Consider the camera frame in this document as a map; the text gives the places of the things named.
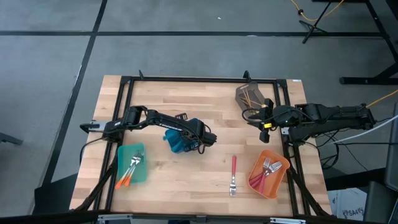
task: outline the utensil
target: utensil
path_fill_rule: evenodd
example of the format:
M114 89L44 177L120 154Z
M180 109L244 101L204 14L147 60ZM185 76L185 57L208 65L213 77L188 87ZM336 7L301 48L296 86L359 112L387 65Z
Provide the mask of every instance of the utensil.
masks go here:
M130 171L130 174L127 176L127 179L124 182L125 186L130 185L130 180L131 180L132 174L134 173L134 171L135 171L138 163L141 161L142 157L143 157L143 155L141 154L141 152L139 152L137 156L132 157L136 162L134 163L133 168Z
M271 162L271 159L269 157L266 157L264 164L262 165L262 169L264 170L264 175L262 175L261 177L261 181L260 181L260 193L262 193L262 191L264 190L264 181L266 179L266 174L269 173L271 170L269 169L269 163Z
M235 171L236 171L236 156L232 157L232 181L229 185L229 196L235 197L236 184L235 184Z
M120 178L120 180L117 182L117 184L114 186L115 189L119 189L120 186L122 186L122 184L124 183L124 181L126 180L127 175L129 175L133 165L136 163L136 160L131 158L131 163L130 166L127 168L126 172L123 174L122 178Z
M257 187L260 184L260 180L262 179L262 177L264 175L267 177L269 174L276 172L281 167L282 167L282 163L280 161L271 164L271 166L269 167L268 172L261 173L261 174L255 176L255 177L253 177L252 179L249 180L249 184L253 188Z
M115 185L114 187L115 189L119 189L122 186L122 184L124 184L125 186L128 186L130 184L132 174L134 173L136 166L141 161L142 157L143 157L142 152L137 152L136 155L134 155L131 158L130 166L127 168L122 178L120 178L120 180Z
M255 176L254 178L249 180L250 185L261 180L264 172L266 171L267 165L269 165L270 161L271 161L271 159L268 157L266 157L266 159L264 159L264 163L262 164L262 172L259 175Z

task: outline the wooden table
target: wooden table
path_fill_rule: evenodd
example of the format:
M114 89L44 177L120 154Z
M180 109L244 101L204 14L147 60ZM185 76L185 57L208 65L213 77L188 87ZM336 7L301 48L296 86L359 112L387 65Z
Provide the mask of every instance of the wooden table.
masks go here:
M93 119L110 121L114 111L121 76L106 75L98 96ZM287 80L291 104L306 103L300 80ZM198 82L134 82L131 105L174 116L187 113L207 124L218 137L203 155L197 152L174 154L163 141L164 128L149 126L143 130L126 131L124 145L143 142L147 151L148 178L143 184L114 191L111 210L114 212L252 215L291 217L287 178L282 181L277 199L264 199L247 185L248 175L261 151L273 150L283 155L279 130L270 132L269 144L259 140L259 130L249 126L241 117L235 102L235 89L241 83ZM275 100L270 84L259 84L266 98ZM280 90L282 104L283 92ZM121 105L122 116L124 103ZM88 141L101 137L90 133ZM70 208L79 206L97 184L103 163L105 141L86 147L81 162ZM317 150L308 145L300 147L307 188L322 208L331 213ZM236 197L229 196L232 155L236 155ZM298 209L303 213L299 189L295 188ZM108 185L103 190L100 208Z

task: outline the fork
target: fork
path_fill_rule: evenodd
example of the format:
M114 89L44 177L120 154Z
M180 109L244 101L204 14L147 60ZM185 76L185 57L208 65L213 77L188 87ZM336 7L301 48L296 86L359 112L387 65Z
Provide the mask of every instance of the fork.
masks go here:
M269 174L271 174L271 173L273 173L273 172L279 170L281 167L282 167L282 163L279 162L279 161L278 161L278 162L275 162L275 163L273 163L273 164L271 164L271 166L270 166L271 172L266 172L266 177L267 177ZM255 177L253 177L252 179L250 179L250 180L249 180L250 186L253 187L253 188L257 187L257 186L260 184L260 180L261 180L261 178L262 178L262 175L264 175L264 174L261 173L261 174L255 176Z
M235 171L236 171L236 156L232 157L232 181L229 185L229 196L235 197L236 184L235 184Z
M261 176L261 182L260 182L260 193L264 190L264 182L266 179L267 174L271 171L269 168L269 163L271 162L271 159L266 157L266 160L264 161L264 164L262 165L262 169L264 170L264 174Z
M133 159L136 161L136 163L134 164L134 167L131 169L130 174L127 176L126 180L124 181L125 186L130 185L130 180L131 180L132 174L134 173L138 163L140 163L142 157L143 157L143 155L141 154L141 152L138 152L137 155L133 157Z

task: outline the white label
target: white label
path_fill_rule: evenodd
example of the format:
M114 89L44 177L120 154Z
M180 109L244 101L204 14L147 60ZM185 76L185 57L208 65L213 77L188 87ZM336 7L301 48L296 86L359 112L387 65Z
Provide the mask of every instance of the white label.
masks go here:
M166 125L166 124L159 124L160 126L162 126L162 127L165 127L165 128L170 128L170 129L174 129L174 130L177 130L177 131L182 131L182 129L179 129L179 128L176 128L176 127L173 127L173 126L169 126L169 125Z

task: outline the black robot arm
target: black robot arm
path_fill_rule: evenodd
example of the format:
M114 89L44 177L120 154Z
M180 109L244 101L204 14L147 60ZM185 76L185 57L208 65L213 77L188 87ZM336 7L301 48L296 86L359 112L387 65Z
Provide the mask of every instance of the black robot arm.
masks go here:
M145 120L140 122L142 112L145 113ZM123 118L117 121L106 123L103 138L116 142L121 138L123 130L137 130L146 128L148 125L157 125L163 128L179 131L181 137L189 141L198 141L199 145L212 146L217 136L206 131L205 124L199 119L186 121L187 115L179 114L176 117L159 113L156 110L148 110L145 106L131 106Z
M300 143L311 136L336 131L343 128L371 129L376 124L373 115L365 104L358 106L327 107L308 103L292 106L277 106L266 99L264 107L246 121L261 130L260 139L269 142L270 128L288 128L290 142Z

